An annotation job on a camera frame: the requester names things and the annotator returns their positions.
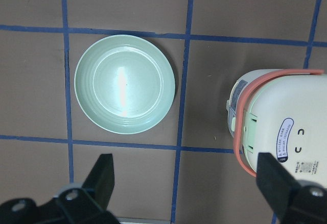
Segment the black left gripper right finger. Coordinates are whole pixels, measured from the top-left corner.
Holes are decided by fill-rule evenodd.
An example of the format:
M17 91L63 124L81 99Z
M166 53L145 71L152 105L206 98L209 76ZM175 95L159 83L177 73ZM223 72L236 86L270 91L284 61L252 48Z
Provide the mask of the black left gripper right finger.
M259 153L256 184L280 223L326 223L326 188L295 179L270 153Z

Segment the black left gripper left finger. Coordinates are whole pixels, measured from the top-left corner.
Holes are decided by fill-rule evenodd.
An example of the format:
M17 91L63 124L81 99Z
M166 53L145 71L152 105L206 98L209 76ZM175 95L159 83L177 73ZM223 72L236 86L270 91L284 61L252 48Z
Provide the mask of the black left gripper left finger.
M62 192L56 204L67 223L114 223L107 211L113 189L113 156L101 154L82 186Z

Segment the green plate near left arm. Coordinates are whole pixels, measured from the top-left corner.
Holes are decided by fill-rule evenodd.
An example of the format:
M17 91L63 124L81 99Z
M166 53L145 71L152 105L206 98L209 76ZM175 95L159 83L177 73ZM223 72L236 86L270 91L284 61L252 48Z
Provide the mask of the green plate near left arm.
M92 44L81 56L74 92L83 113L116 134L147 131L168 114L175 76L166 56L151 42L113 35Z

